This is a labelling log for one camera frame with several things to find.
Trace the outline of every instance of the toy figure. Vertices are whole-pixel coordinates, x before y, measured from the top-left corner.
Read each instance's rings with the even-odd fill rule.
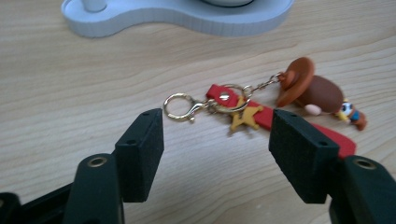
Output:
[[[346,123],[356,125],[359,131],[362,131],[367,124],[365,115],[357,110],[347,99],[344,100],[343,106],[334,115]]]
[[[362,131],[367,124],[364,114],[344,102],[344,94],[338,86],[324,77],[315,76],[314,70],[310,59],[299,58],[286,72],[280,73],[281,88],[276,105],[282,107],[295,102],[309,114],[334,114],[341,120],[350,120]]]

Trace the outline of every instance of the metal screw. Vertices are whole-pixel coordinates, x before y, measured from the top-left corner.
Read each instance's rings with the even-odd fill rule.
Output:
[[[105,157],[96,157],[88,161],[88,166],[90,167],[99,167],[107,162]]]
[[[356,159],[353,161],[356,165],[358,165],[360,168],[366,169],[366,170],[375,170],[376,166],[374,163],[363,160],[363,159]]]

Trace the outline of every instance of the chain link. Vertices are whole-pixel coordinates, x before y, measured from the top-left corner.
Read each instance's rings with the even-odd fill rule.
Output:
[[[283,76],[283,73],[277,73],[276,75],[270,76],[270,79],[268,79],[268,81],[263,82],[261,84],[259,84],[255,89],[253,89],[251,92],[254,92],[256,90],[264,90],[267,86],[271,85],[271,84],[275,84],[279,82],[279,78],[280,76]]]

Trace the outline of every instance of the brown cowboy hat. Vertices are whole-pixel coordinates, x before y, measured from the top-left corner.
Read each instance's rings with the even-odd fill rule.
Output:
[[[311,83],[314,72],[315,66],[310,59],[303,57],[293,61],[279,77],[281,88],[276,105],[288,105],[303,94]]]

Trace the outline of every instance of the black plastic part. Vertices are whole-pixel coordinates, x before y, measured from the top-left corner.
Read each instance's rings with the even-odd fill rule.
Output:
[[[76,172],[63,224],[123,223],[117,164],[110,154],[84,159]]]
[[[16,194],[0,193],[0,224],[16,223],[21,203]]]
[[[21,208],[20,223],[61,223],[72,184],[26,203]]]
[[[275,109],[269,149],[305,203],[325,203],[327,167],[339,150],[334,141],[303,118]]]
[[[396,223],[396,182],[384,166],[350,156],[344,159],[343,174],[341,183],[357,223]]]
[[[357,223],[347,200],[347,193],[345,192],[342,180],[344,179],[343,162],[339,160],[337,163],[329,166],[329,194],[332,196],[332,202],[329,208],[329,215],[332,224],[354,224]]]
[[[163,154],[163,112],[139,115],[116,144],[120,191],[124,202],[142,203],[149,196]]]

